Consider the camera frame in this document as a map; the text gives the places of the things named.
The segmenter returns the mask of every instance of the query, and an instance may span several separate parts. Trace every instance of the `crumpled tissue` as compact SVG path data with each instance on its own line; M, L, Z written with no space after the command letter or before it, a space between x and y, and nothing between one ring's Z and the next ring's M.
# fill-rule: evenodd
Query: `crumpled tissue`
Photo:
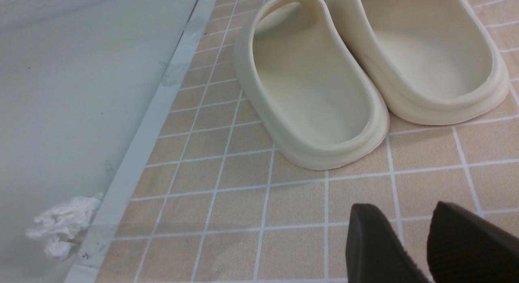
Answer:
M26 237L33 240L46 239L44 252L47 258L63 261L74 244L60 240L60 235L73 239L86 230L102 198L103 193L98 193L90 198L75 197L57 204L34 218L39 226L26 229Z

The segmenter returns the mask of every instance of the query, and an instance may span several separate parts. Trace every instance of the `tiled floor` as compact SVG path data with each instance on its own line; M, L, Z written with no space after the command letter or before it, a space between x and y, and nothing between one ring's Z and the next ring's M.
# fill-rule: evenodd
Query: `tiled floor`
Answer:
M346 279L350 207L378 205L426 274L438 200L519 235L519 0L468 0L510 71L495 110L457 126L391 115L363 159L315 172L276 151L236 80L236 32L265 0L217 0L98 283Z

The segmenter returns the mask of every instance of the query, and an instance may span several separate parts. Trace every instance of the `slide sandal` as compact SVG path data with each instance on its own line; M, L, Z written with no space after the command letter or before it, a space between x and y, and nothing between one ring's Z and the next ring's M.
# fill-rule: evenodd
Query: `slide sandal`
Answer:
M506 97L506 65L463 0L326 2L346 46L402 119L455 124Z
M519 239L456 204L439 202L427 262L437 283L519 282Z
M349 283L428 283L382 211L354 204L346 242Z
M241 28L234 65L274 143L295 165L341 167L386 137L384 101L324 0L269 0Z

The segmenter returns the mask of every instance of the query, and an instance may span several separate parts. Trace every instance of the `floor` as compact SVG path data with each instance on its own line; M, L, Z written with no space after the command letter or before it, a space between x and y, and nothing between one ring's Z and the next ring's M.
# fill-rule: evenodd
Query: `floor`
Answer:
M0 283L63 282L24 228L106 192L195 2L0 0Z
M519 236L519 0L468 0L508 65L491 112L456 126L391 115L386 140L330 171L298 168L236 80L234 38L265 0L216 0L97 283L346 282L349 209L382 209L418 266L439 200Z

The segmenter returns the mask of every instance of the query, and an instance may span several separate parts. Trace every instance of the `cream slide sandal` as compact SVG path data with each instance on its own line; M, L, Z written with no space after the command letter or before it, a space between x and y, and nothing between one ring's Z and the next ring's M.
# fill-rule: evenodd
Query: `cream slide sandal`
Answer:
M269 0L238 34L234 65L274 143L296 165L340 167L387 134L382 97L346 49L324 0Z
M506 97L506 65L463 0L326 2L346 46L402 119L454 124Z

